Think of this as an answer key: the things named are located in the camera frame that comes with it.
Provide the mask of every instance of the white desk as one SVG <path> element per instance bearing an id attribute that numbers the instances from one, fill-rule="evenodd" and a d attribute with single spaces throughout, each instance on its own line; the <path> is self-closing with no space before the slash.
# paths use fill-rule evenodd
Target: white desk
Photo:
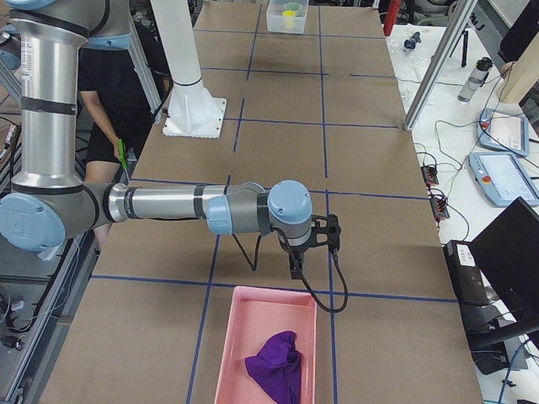
<path id="1" fill-rule="evenodd" d="M 403 51 L 403 43 L 414 32 L 421 33 L 422 42 L 417 44 L 416 49 L 408 54 Z M 435 53 L 436 46 L 443 35 L 444 29 L 439 27 L 420 26 L 395 26 L 392 35 L 387 38 L 387 46 L 390 50 L 395 75 L 399 80 L 399 88 L 403 98 L 404 108 L 408 111 L 419 84 L 405 82 L 404 80 L 419 82 L 429 65 L 430 58 Z M 492 80 L 499 74 L 495 68 L 491 71 L 488 80 L 482 88 L 477 90 L 471 101 L 467 104 L 457 101 L 456 96 L 460 92 L 460 86 L 450 86 L 445 83 L 463 84 L 466 82 L 477 60 L 488 56 L 475 32 L 469 32 L 467 66 L 461 67 L 462 42 L 457 46 L 453 57 L 449 59 L 435 85 L 429 101 L 420 115 L 419 121 L 414 127 L 413 137 L 417 152 L 432 154 L 438 164 L 452 163 L 449 157 L 440 152 L 438 141 L 435 136 L 435 122 L 445 120 L 454 125 L 465 125 L 478 119 L 480 112 L 485 106 L 517 114 L 521 112 L 517 104 L 499 104 L 496 92 L 492 93 L 494 86 L 503 85 L 502 80 Z M 464 168 L 457 174 L 451 188 L 451 180 L 455 176 L 455 169 L 447 164 L 438 167 L 438 179 L 440 185 L 436 188 L 449 194 L 449 204 L 459 210 L 469 223 L 469 232 L 466 237 L 472 240 L 484 227 L 486 227 L 503 208 L 490 204 L 483 195 L 481 189 L 475 183 L 473 175 L 466 163 L 466 157 L 470 152 L 488 152 L 480 146 L 476 146 L 476 125 L 468 125 L 456 128 L 443 123 L 437 124 L 441 150 L 454 157 L 458 162 L 464 162 Z M 536 139 L 536 133 L 530 128 L 531 138 Z M 531 144 L 531 155 L 528 157 L 535 164 L 539 163 L 539 145 Z M 431 164 L 432 158 L 422 154 L 418 155 L 419 162 Z M 530 176 L 539 176 L 539 169 L 528 162 L 522 161 Z M 440 223 L 440 241 L 445 244 L 451 239 L 461 240 L 467 234 L 466 222 L 454 211 L 450 210 L 451 218 Z M 527 399 L 539 402 L 539 367 L 532 359 L 528 359 L 530 370 L 513 371 L 510 380 L 517 384 L 516 387 L 506 387 L 504 403 L 516 403 L 517 399 Z M 505 377 L 505 369 L 492 375 L 485 376 L 477 371 L 479 383 L 485 402 L 497 402 L 501 389 L 501 380 Z"/>

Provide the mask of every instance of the pink plastic container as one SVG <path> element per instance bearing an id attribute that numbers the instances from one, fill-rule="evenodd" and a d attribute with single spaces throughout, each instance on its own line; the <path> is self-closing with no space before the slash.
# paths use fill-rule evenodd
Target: pink plastic container
<path id="1" fill-rule="evenodd" d="M 275 404 L 248 375 L 245 358 L 283 331 L 302 353 L 301 404 L 314 403 L 317 305 L 308 293 L 237 286 L 232 296 L 215 404 Z"/>

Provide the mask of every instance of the person's arm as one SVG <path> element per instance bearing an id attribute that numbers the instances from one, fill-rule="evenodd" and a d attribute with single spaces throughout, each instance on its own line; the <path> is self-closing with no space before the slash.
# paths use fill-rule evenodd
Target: person's arm
<path id="1" fill-rule="evenodd" d="M 84 105 L 88 108 L 90 116 L 92 116 L 95 124 L 104 132 L 109 139 L 110 143 L 115 149 L 115 157 L 120 159 L 120 153 L 118 151 L 118 136 L 116 135 L 115 128 L 110 122 L 110 118 L 104 110 L 101 100 L 97 91 L 81 91 L 81 98 Z"/>

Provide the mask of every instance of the white label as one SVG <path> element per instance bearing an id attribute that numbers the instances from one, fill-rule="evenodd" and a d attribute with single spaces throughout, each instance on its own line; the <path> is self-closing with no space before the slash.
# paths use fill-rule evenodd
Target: white label
<path id="1" fill-rule="evenodd" d="M 28 41 L 21 43 L 20 48 L 20 78 L 21 80 L 31 80 L 32 79 L 32 67 L 34 65 L 34 52 L 32 49 L 32 44 Z"/>
<path id="2" fill-rule="evenodd" d="M 475 267 L 475 261 L 468 246 L 457 244 L 456 251 L 458 253 L 458 260 L 461 262 L 461 265 L 465 267 Z"/>

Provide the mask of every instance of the metal bottle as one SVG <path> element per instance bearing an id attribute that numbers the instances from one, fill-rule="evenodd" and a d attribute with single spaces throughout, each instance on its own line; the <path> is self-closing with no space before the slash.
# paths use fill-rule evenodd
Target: metal bottle
<path id="1" fill-rule="evenodd" d="M 493 63 L 488 57 L 484 57 L 476 63 L 472 73 L 470 73 L 470 77 L 462 86 L 462 90 L 457 96 L 459 101 L 467 103 L 470 101 L 470 99 L 472 99 L 476 90 L 484 85 L 492 66 Z"/>

